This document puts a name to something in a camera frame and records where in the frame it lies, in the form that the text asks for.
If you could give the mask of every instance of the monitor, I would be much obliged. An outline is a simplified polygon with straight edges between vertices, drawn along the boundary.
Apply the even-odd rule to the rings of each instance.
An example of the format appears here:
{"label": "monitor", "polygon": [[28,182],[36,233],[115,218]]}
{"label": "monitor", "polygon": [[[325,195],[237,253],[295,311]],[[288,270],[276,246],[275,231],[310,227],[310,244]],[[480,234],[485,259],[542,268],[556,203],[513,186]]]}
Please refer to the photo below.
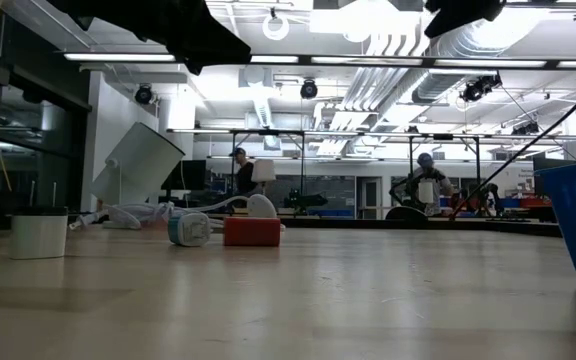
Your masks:
{"label": "monitor", "polygon": [[546,159],[546,158],[533,158],[532,166],[535,172],[535,195],[547,195],[544,190],[544,179],[537,174],[539,170],[553,169],[562,166],[575,165],[575,160],[559,160],[559,159]]}
{"label": "monitor", "polygon": [[161,185],[164,190],[205,190],[205,187],[206,160],[180,161]]}

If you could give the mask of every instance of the black cloth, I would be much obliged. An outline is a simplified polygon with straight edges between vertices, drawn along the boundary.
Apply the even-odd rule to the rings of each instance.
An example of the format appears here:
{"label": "black cloth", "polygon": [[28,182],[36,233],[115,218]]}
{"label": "black cloth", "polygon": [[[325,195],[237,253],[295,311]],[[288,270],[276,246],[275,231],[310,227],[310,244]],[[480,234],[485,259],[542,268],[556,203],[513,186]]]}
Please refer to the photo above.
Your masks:
{"label": "black cloth", "polygon": [[252,170],[254,168],[255,165],[253,163],[247,162],[237,172],[237,192],[239,194],[253,191],[257,187],[257,183],[252,182]]}

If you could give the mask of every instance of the man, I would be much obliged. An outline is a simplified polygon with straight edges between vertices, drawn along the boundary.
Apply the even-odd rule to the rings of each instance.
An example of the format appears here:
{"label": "man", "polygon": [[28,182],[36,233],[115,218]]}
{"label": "man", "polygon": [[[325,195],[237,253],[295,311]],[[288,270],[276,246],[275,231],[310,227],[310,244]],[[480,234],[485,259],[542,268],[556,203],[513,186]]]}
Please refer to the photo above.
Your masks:
{"label": "man", "polygon": [[412,180],[410,180],[410,189],[414,191],[415,196],[418,196],[417,192],[419,189],[419,183],[430,181],[433,183],[433,203],[426,204],[425,214],[426,216],[436,216],[441,215],[441,206],[439,205],[440,194],[446,196],[452,196],[453,188],[450,180],[446,175],[435,169],[435,162],[432,156],[427,153],[422,153],[417,158],[417,164],[419,168],[415,169],[412,173]]}
{"label": "man", "polygon": [[242,148],[236,148],[232,156],[235,157],[235,161],[239,164],[236,179],[237,194],[247,195],[257,187],[257,183],[252,182],[252,171],[255,165],[248,161],[246,158],[246,150]]}

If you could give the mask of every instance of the desk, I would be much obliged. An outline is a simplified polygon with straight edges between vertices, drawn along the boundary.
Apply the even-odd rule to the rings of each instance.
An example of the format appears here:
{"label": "desk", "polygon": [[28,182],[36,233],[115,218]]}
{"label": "desk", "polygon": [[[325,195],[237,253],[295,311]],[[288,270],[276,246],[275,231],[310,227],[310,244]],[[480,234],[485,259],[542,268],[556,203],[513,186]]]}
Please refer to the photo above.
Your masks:
{"label": "desk", "polygon": [[279,248],[70,235],[12,261],[0,234],[0,359],[576,360],[561,239],[287,229]]}

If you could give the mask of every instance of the stage light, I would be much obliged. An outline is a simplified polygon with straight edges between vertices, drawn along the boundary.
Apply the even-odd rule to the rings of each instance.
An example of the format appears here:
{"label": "stage light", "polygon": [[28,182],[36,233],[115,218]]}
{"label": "stage light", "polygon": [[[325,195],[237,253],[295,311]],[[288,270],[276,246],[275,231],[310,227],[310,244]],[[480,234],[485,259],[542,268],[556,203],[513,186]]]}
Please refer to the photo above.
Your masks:
{"label": "stage light", "polygon": [[317,97],[317,85],[315,85],[315,80],[306,79],[304,84],[301,86],[301,98],[310,100]]}

